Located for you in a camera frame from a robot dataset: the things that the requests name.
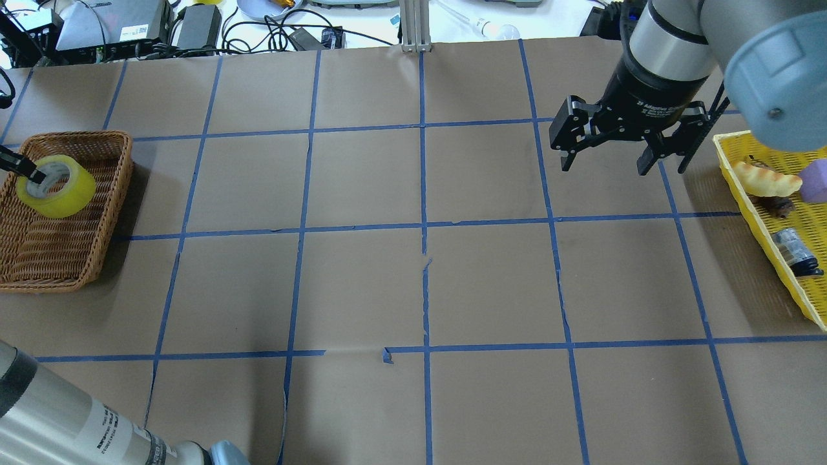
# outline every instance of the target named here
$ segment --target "blue tape grid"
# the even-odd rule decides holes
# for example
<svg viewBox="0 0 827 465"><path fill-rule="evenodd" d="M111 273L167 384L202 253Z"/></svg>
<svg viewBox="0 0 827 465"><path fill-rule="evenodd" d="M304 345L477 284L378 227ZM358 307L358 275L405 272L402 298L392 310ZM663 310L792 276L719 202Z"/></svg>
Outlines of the blue tape grid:
<svg viewBox="0 0 827 465"><path fill-rule="evenodd" d="M736 449L739 454L741 463L747 463L743 445L741 444L738 427L735 422L732 406L729 402L729 396L726 391L726 384L724 375L721 370L720 362L717 356L716 346L725 344L743 344L743 343L797 343L797 342L827 342L827 335L786 335L786 336L769 336L769 337L743 337L743 338L714 338L710 329L709 322L706 318L705 307L703 299L700 295L700 287L698 286L694 266L692 265L691 254L686 243L686 237L683 233L681 220L683 218L708 218L708 217L728 217L740 216L740 213L735 212L705 212L705 213L679 213L676 208L674 196L672 194L669 180L666 176L666 171L663 165L659 166L664 187L669 198L671 212L670 213L650 213L650 214L632 214L632 215L596 215L596 216L576 216L576 217L555 217L552 211L551 200L548 195L548 185L545 166L543 162L543 147L540 139L539 123L550 122L551 117L538 117L537 107L534 100L533 86L531 82L531 74L528 67L528 58L525 53L523 42L519 41L519 51L523 63L523 71L526 79L526 86L528 90L528 99L531 105L531 118L519 119L502 119L502 120L485 120L485 121L464 121L464 122L426 122L425 118L425 73L424 73L424 55L419 56L419 99L420 99L420 117L418 124L407 125L384 125L384 126L364 126L364 127L332 127L332 128L315 128L315 115L318 99L318 78L321 64L321 53L317 52L316 65L313 77L313 100L311 104L311 118L307 130L285 130L285 131L265 131L265 132L229 132L209 134L209 122L213 112L213 105L215 103L216 92L218 89L218 80L221 74L222 58L218 57L216 66L216 73L213 80L213 87L210 93L208 111L204 119L203 130L200 134L188 134L182 136L171 137L138 137L135 141L173 141L183 139L199 139L198 156L193 172L193 178L190 184L189 194L187 198L186 209L184 211L184 220L181 226L181 231L178 234L158 234L145 236L131 236L118 237L119 240L129 241L150 241L150 240L177 240L178 250L176 253L173 269L170 276L170 286L167 292L164 312L162 314L161 324L159 327L157 343L154 353L147 354L123 354L123 355L78 355L78 356L44 356L38 357L39 362L124 362L124 361L145 361L153 362L152 370L152 385L150 389L150 398L147 400L146 416L144 418L144 425L148 420L151 409L152 391L154 390L155 378L157 375L158 363L161 361L170 360L216 360L216 359L246 359L246 358L268 358L268 357L283 357L286 360L284 373L284 394L289 401L289 388L292 370L292 362L294 357L320 357L323 356L323 350L294 350L295 340L295 324L299 305L299 288L301 279L302 258L304 253L304 237L306 233L320 233L320 232L336 232L336 231L360 231L360 230L376 230L376 229L404 229L404 228L421 228L422 230L422 251L426 256L428 254L428 228L446 228L446 227L460 227L460 226L484 226L495 224L527 224L527 223L547 223L549 226L549 234L552 246L552 255L554 259L556 282L558 294L560 296L560 306L562 312L562 322L564 326L565 342L563 343L518 343L518 344L472 344L472 345L447 345L447 346L432 346L430 344L430 325L428 317L428 266L423 269L423 345L414 347L388 347L386 352L393 353L422 353L424 356L424 389L425 389L425 432L426 432L426 451L428 465L433 464L433 438L432 438L432 415L431 415L431 372L430 372L430 354L432 352L477 352L477 351L513 351L513 350L566 350L569 355L569 367L571 374L572 394L574 396L577 428L581 441L581 453L583 463L589 463L588 446L586 440L586 430L583 422L581 398L576 374L576 359L575 350L584 348L640 348L640 347L667 347L667 346L692 346L692 345L707 345L710 348L710 355L715 366L715 374L718 379L721 395L724 401L727 418L729 420L730 428L732 430L733 439ZM112 96L111 104L108 108L107 115L103 124L103 129L108 128L112 118L112 114L117 104L117 97L121 91L124 77L127 72L127 63L124 62L121 69L120 76L117 81L114 94ZM12 126L12 122L17 115L21 101L26 95L29 83L31 82L34 69L29 71L25 83L22 85L20 92L12 108L11 115L6 126L3 128L2 135L0 135L0 143L2 143ZM727 111L726 114L737 114L736 110ZM426 129L429 127L462 127L462 126L484 126L484 125L498 125L498 124L520 124L531 123L534 130L534 138L537 146L538 164L540 170L541 181L543 184L544 201L546 203L547 217L546 218L517 218L517 219L500 219L500 220L477 220L477 221L461 221L461 222L429 222L427 216L427 198L426 198ZM351 225L351 226L334 226L324 228L307 228L307 207L308 207L308 192L310 182L310 171L312 162L313 150L313 134L315 132L351 132L351 131L378 131L378 130L394 130L394 129L408 129L419 128L420 131L420 164L421 164L421 202L422 202L422 222L421 223L398 223L398 224L365 224L365 225ZM279 230L241 230L241 231L209 231L209 232L189 232L187 231L187 223L192 208L192 201L196 185L198 182L198 172L203 156L203 149L207 139L222 138L222 137L254 137L254 136L270 136L278 134L307 134L308 135L308 154L305 166L304 178L304 197L302 202L302 216L299 228L284 228ZM562 285L560 282L561 263L559 251L557 250L557 233L556 223L566 222L582 222L582 221L623 221L623 220L648 220L648 219L673 219L676 224L678 236L681 241L681 248L686 259L687 269L690 272L693 290L695 291L696 301L701 317L701 321L705 330L705 338L697 339L668 339L668 340L635 340L635 341L595 341L595 342L574 342L571 339L571 330L566 319L566 306L564 295L562 292ZM261 352L210 352L210 353L161 353L163 348L166 322L169 317L170 305L175 287L175 279L179 269L179 262L181 253L184 251L184 244L187 238L190 237L221 237L221 236L238 236L238 235L258 235L258 234L280 234L280 233L297 233L299 235L299 245L296 257L296 272L294 278L293 289L293 303L290 315L290 329L288 349L286 351L261 351ZM279 456L279 464L283 461L283 457Z"/></svg>
<svg viewBox="0 0 827 465"><path fill-rule="evenodd" d="M428 256L428 197L426 195L426 139L425 139L425 52L419 52L419 189L422 202L422 254ZM425 383L425 463L433 465L433 423L431 416L431 320L428 314L428 268L422 270L423 366Z"/></svg>
<svg viewBox="0 0 827 465"><path fill-rule="evenodd" d="M706 316L706 308L704 306L703 297L700 295L700 286L698 285L698 277L695 274L695 266L692 265L692 256L689 253L689 245L686 243L686 235L683 232L683 225L681 224L681 216L677 214L677 206L675 204L675 196L672 194L672 187L669 185L669 176L667 176L666 168L663 162L657 163L658 169L661 171L661 178L663 179L663 186L667 190L669 197L669 206L672 209L672 215L675 218L675 227L677 229L678 238L681 240L681 249L683 249L683 256L686 259L686 268L689 270L689 277L692 281L692 289L695 292L695 300L698 304L698 312L700 314L700 321L704 325L704 333L706 334L706 341L710 347L710 355L712 356L712 364L715 367L715 376L718 378L718 386L721 391L721 398L724 402L724 409L726 410L727 420L729 421L729 429L732 431L733 441L735 442L735 450L738 452L738 459L743 465L747 464L747 455L743 451L743 444L741 443L741 436L738 432L738 425L735 423L735 415L732 411L732 404L729 402L729 393L726 389L726 381L724 380L724 373L721 370L720 360L718 359L718 350L715 348L715 341L712 338L712 329L710 328L710 321Z"/></svg>

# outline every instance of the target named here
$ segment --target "label sticker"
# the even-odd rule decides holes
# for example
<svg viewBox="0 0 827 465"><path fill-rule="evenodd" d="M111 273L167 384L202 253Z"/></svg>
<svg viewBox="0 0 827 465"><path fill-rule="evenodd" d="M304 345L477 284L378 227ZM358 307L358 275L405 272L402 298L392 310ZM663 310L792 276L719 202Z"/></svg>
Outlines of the label sticker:
<svg viewBox="0 0 827 465"><path fill-rule="evenodd" d="M137 41L138 39L146 39L146 34L149 33L149 24L139 24L138 26L126 26L121 28L121 40Z"/></svg>
<svg viewBox="0 0 827 465"><path fill-rule="evenodd" d="M115 410L92 399L86 423L75 438L75 445L93 463L119 463L127 453L133 424Z"/></svg>

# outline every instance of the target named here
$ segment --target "yellow plastic basket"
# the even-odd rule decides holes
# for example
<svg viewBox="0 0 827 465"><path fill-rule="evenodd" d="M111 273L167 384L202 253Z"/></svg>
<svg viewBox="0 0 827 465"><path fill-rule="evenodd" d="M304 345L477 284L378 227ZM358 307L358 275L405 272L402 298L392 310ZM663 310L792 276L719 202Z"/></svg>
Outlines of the yellow plastic basket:
<svg viewBox="0 0 827 465"><path fill-rule="evenodd" d="M732 171L732 165L739 161L749 163L749 156L752 155L774 170L797 175L812 161L827 158L827 147L802 153L777 151L762 145L750 131L719 134L713 140L718 148L721 171L753 235L775 266L781 281L790 290L792 298L801 307L804 316L827 332L827 276L798 280L770 237L770 234L784 228L795 228L804 244L819 259L820 266L827 266L827 204L807 204L796 192L790 197L796 205L796 211L787 219L774 218L765 209L753 205Z"/></svg>

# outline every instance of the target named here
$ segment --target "blue painter's tape line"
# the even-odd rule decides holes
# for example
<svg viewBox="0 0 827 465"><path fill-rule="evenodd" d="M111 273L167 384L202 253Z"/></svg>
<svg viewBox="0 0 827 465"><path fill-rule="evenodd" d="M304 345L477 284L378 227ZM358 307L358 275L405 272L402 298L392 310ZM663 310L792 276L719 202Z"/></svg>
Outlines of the blue painter's tape line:
<svg viewBox="0 0 827 465"><path fill-rule="evenodd" d="M180 239L180 234L146 234L143 236L115 236L115 239L123 239L128 241L159 241L163 239Z"/></svg>
<svg viewBox="0 0 827 465"><path fill-rule="evenodd" d="M135 142L160 142L160 141L186 141L189 139L201 139L201 134L186 134L183 136L157 136L157 137L133 137Z"/></svg>
<svg viewBox="0 0 827 465"><path fill-rule="evenodd" d="M425 127L461 127L461 126L492 126L497 124L523 124L531 122L531 118L515 118L515 119L490 119L479 121L448 121L448 122L427 122L423 123Z"/></svg>
<svg viewBox="0 0 827 465"><path fill-rule="evenodd" d="M557 295L560 299L560 316L563 322L563 333L566 337L566 344L571 345L571 328L569 327L568 318L566 316L566 301L563 298L562 283L560 280L560 252L557 250L557 227L554 224L554 212L552 209L552 201L548 194L548 179L546 177L546 166L543 160L543 144L540 139L540 127L537 120L537 107L534 99L534 89L531 84L531 72L528 68L528 57L525 53L525 46L523 40L517 40L519 46L520 59L523 61L523 72L525 73L525 83L528 89L528 101L532 109L533 129L534 129L534 144L537 150L537 163L540 170L540 182L543 186L543 200L546 203L546 212L548 215L548 231L552 243L552 256L554 259L555 279L557 282ZM571 393L574 398L575 417L577 420L577 435L580 439L580 449L584 465L589 465L589 447L586 440L586 426L583 422L583 408L580 397L580 382L577 379L577 365L574 356L574 348L568 348L569 356L569 374L571 376Z"/></svg>
<svg viewBox="0 0 827 465"><path fill-rule="evenodd" d="M288 332L288 356L284 364L284 425L287 425L287 411L290 403L290 382L293 376L293 359L296 340L296 320L299 316L299 290L301 289L302 261L304 260L304 229L307 227L308 197L310 193L310 174L313 168L313 134L316 127L316 107L318 103L318 76L322 68L322 52L316 51L316 65L313 71L313 93L310 100L310 126L308 129L308 154L304 164L304 189L302 193L302 214L299 224L299 246L296 251L296 268L293 280L293 300L290 304L290 328ZM284 447L280 448L276 465L284 463Z"/></svg>
<svg viewBox="0 0 827 465"><path fill-rule="evenodd" d="M743 338L715 338L715 344L760 344L760 343L823 343L827 334L800 334L790 336L747 336Z"/></svg>
<svg viewBox="0 0 827 465"><path fill-rule="evenodd" d="M293 352L293 357L321 357L325 351L308 350L301 353ZM291 355L286 350L258 351L258 352L213 352L213 353L166 353L160 355L160 360L224 360L234 358L284 358Z"/></svg>
<svg viewBox="0 0 827 465"><path fill-rule="evenodd" d="M513 343L513 344L458 344L432 346L431 352L498 352L514 350L558 350L568 349L569 343Z"/></svg>
<svg viewBox="0 0 827 465"><path fill-rule="evenodd" d="M2 130L2 135L0 136L0 144L3 144L6 141L6 136L8 136L8 130L12 127L14 117L17 116L17 110L20 109L20 103L23 101L23 97L26 96L26 91L29 89L29 83L31 82L31 76L34 73L35 69L31 68L29 70L29 74L26 76L26 82L23 83L23 87L17 94L17 101L14 103L14 107L12 107L12 114L9 115L8 121L6 122L6 127L4 127Z"/></svg>
<svg viewBox="0 0 827 465"><path fill-rule="evenodd" d="M215 132L207 134L207 139L223 139L225 137L251 137L251 136L282 136L284 134L307 134L307 129L282 129L279 131L251 131L251 132Z"/></svg>
<svg viewBox="0 0 827 465"><path fill-rule="evenodd" d="M386 347L386 351L390 353L422 353L426 351L424 346L399 346L399 347Z"/></svg>
<svg viewBox="0 0 827 465"><path fill-rule="evenodd" d="M672 214L675 217L675 227L677 229L678 239L681 241L681 249L683 251L683 256L686 260L686 268L689 271L689 277L692 283L692 290L695 293L695 300L698 305L700 321L703 324L704 333L706 334L706 340L709 344L710 356L712 357L712 365L715 368L715 376L718 379L718 386L721 392L721 399L724 402L724 409L726 410L727 420L729 421L729 429L732 432L735 450L738 453L740 463L746 464L748 463L747 455L743 450L743 443L741 442L741 436L738 431L738 424L735 421L735 414L732 409L732 403L729 401L729 393L727 391L726 381L724 380L724 372L721 369L720 360L718 359L718 350L715 348L715 341L712 338L712 329L710 327L709 318L706 314L704 300L700 293L700 286L698 284L698 278L695 273L695 266L692 264L692 256L689 252L689 245L686 241L686 235L683 231L683 226L681 225L681 215L678 213L677 206L675 203L675 196L672 193L672 187L669 185L669 176L667 176L666 168L663 166L662 161L659 161L657 165L658 169L661 171L661 179L663 180L663 185L667 190L669 206L672 209Z"/></svg>
<svg viewBox="0 0 827 465"><path fill-rule="evenodd" d="M574 348L657 348L674 346L701 346L708 344L706 339L653 339L644 341L594 341L573 343Z"/></svg>
<svg viewBox="0 0 827 465"><path fill-rule="evenodd" d="M374 231L376 229L417 229L421 223L357 224L354 226L320 226L305 228L307 233L334 233L339 231Z"/></svg>
<svg viewBox="0 0 827 465"><path fill-rule="evenodd" d="M152 362L152 382L150 384L149 400L146 402L146 413L144 415L144 427L149 422L150 410L152 409L152 395L155 392L155 380L158 376L158 361L160 360L160 352L164 347L164 337L166 335L166 324L170 316L170 307L172 306L172 296L175 292L175 282L178 278L178 269L181 263L181 255L184 253L184 242L187 233L187 222L189 221L189 214L193 207L193 197L195 196L195 186L198 183L198 172L201 169L201 160L203 158L204 142L209 127L210 117L213 113L213 105L215 104L215 94L218 91L218 78L221 76L221 67L223 57L218 57L216 63L215 76L213 77L213 88L210 92L209 104L207 106L207 114L204 117L203 130L201 131L201 142L198 144L198 155L195 158L195 168L193 169L193 178L189 184L189 192L187 193L187 204L184 208L184 219L181 223L181 234L178 239L178 251L175 253L175 262L172 266L172 274L170 276L170 287L166 293L164 302L164 311L161 314L160 327L158 328L158 339L155 343L155 357Z"/></svg>
<svg viewBox="0 0 827 465"><path fill-rule="evenodd" d="M64 355L57 357L35 357L40 363L66 362L150 362L155 358L153 354L130 355Z"/></svg>
<svg viewBox="0 0 827 465"><path fill-rule="evenodd" d="M718 218L718 217L735 217L742 216L739 212L694 212L694 213L679 213L681 218Z"/></svg>
<svg viewBox="0 0 827 465"><path fill-rule="evenodd" d="M394 360L393 360L393 358L391 357L391 355L390 355L390 351L388 350L388 348L384 348L384 349L382 349L382 362L383 362L383 363L387 363L387 364L389 364L389 365L393 365L393 364L394 364Z"/></svg>
<svg viewBox="0 0 827 465"><path fill-rule="evenodd" d="M629 215L593 215L554 217L555 223L574 223L578 221L625 221L631 219L672 219L671 213L641 213Z"/></svg>
<svg viewBox="0 0 827 465"><path fill-rule="evenodd" d="M428 255L428 202L426 191L426 145L425 145L425 54L419 52L419 185L420 208L422 219L422 254ZM425 390L425 464L433 465L433 421L431 409L431 321L429 316L430 300L428 296L428 268L432 259L422 270L422 297L423 297L423 368Z"/></svg>
<svg viewBox="0 0 827 465"><path fill-rule="evenodd" d="M112 120L112 113L115 111L115 104L117 103L117 96L121 94L121 86L123 85L123 77L127 75L127 63L123 61L121 67L121 75L117 78L117 85L115 86L115 93L112 95L112 101L109 104L109 110L106 113L106 119L103 120L103 129L109 129L109 122Z"/></svg>
<svg viewBox="0 0 827 465"><path fill-rule="evenodd" d="M452 226L490 226L499 224L548 223L548 218L478 219L467 221L437 221L428 223L429 228L450 228Z"/></svg>
<svg viewBox="0 0 827 465"><path fill-rule="evenodd" d="M419 127L418 124L388 124L380 126L354 126L354 127L320 127L315 132L356 132L356 131L393 131L394 129L411 129Z"/></svg>
<svg viewBox="0 0 827 465"><path fill-rule="evenodd" d="M268 234L295 234L300 228L284 229L242 229L239 231L193 231L187 232L185 236L191 237L226 237L226 236L265 236Z"/></svg>

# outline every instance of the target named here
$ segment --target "grid square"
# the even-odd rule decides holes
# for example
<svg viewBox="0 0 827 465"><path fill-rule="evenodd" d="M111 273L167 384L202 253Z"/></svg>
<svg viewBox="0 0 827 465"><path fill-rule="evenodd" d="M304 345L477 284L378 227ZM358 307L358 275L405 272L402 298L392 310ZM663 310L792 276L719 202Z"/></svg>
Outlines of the grid square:
<svg viewBox="0 0 827 465"><path fill-rule="evenodd" d="M669 176L669 185L675 197L675 205L681 213L737 212L738 204L721 175L718 152L712 138L715 134L746 131L747 123L740 114L723 115L712 132L698 148L686 173L679 175L679 157L667 158L663 164Z"/></svg>
<svg viewBox="0 0 827 465"><path fill-rule="evenodd" d="M298 234L187 239L164 352L286 350Z"/></svg>
<svg viewBox="0 0 827 465"><path fill-rule="evenodd" d="M717 338L817 334L743 218L684 218L686 242Z"/></svg>
<svg viewBox="0 0 827 465"><path fill-rule="evenodd" d="M225 56L209 131L307 129L316 54Z"/></svg>
<svg viewBox="0 0 827 465"><path fill-rule="evenodd" d="M418 54L399 53L399 47L325 50L318 71L316 127L419 122L418 59ZM369 111L361 111L365 102L370 102Z"/></svg>
<svg viewBox="0 0 827 465"><path fill-rule="evenodd" d="M638 175L643 143L609 141L578 154L564 172L560 151L548 140L551 123L540 123L548 194L554 216L670 213L669 197L657 167Z"/></svg>
<svg viewBox="0 0 827 465"><path fill-rule="evenodd" d="M435 352L431 373L434 463L582 463L566 351Z"/></svg>
<svg viewBox="0 0 827 465"><path fill-rule="evenodd" d="M744 453L756 465L827 457L827 343L718 346Z"/></svg>
<svg viewBox="0 0 827 465"><path fill-rule="evenodd" d="M419 223L419 130L313 138L307 225Z"/></svg>
<svg viewBox="0 0 827 465"><path fill-rule="evenodd" d="M565 338L547 224L431 228L432 345Z"/></svg>
<svg viewBox="0 0 827 465"><path fill-rule="evenodd" d="M129 64L109 128L134 137L201 134L217 66L208 57Z"/></svg>
<svg viewBox="0 0 827 465"><path fill-rule="evenodd" d="M136 142L132 146L135 169L118 216L118 234L181 232L198 144L190 139Z"/></svg>
<svg viewBox="0 0 827 465"><path fill-rule="evenodd" d="M152 362L71 362L41 365L95 399L143 424L152 386Z"/></svg>
<svg viewBox="0 0 827 465"><path fill-rule="evenodd" d="M424 59L428 122L531 117L517 41L439 44Z"/></svg>
<svg viewBox="0 0 827 465"><path fill-rule="evenodd" d="M293 360L284 463L425 463L421 354Z"/></svg>
<svg viewBox="0 0 827 465"><path fill-rule="evenodd" d="M576 341L703 338L675 223L559 223L566 316Z"/></svg>
<svg viewBox="0 0 827 465"><path fill-rule="evenodd" d="M738 463L709 348L578 349L595 465Z"/></svg>
<svg viewBox="0 0 827 465"><path fill-rule="evenodd" d="M421 345L421 247L419 229L309 233L295 348Z"/></svg>
<svg viewBox="0 0 827 465"><path fill-rule="evenodd" d="M99 131L115 94L122 64L35 68L4 143L41 132ZM22 91L22 84L17 88Z"/></svg>
<svg viewBox="0 0 827 465"><path fill-rule="evenodd" d="M113 242L70 294L0 295L0 339L34 357L155 352L177 241Z"/></svg>
<svg viewBox="0 0 827 465"><path fill-rule="evenodd" d="M204 145L188 231L298 228L308 137L221 137Z"/></svg>
<svg viewBox="0 0 827 465"><path fill-rule="evenodd" d="M284 423L283 358L162 361L147 428L167 443L224 439L275 463Z"/></svg>
<svg viewBox="0 0 827 465"><path fill-rule="evenodd" d="M545 218L531 124L426 131L428 221Z"/></svg>
<svg viewBox="0 0 827 465"><path fill-rule="evenodd" d="M569 95L597 102L623 54L619 41L599 37L535 39L523 48L538 117L555 117Z"/></svg>

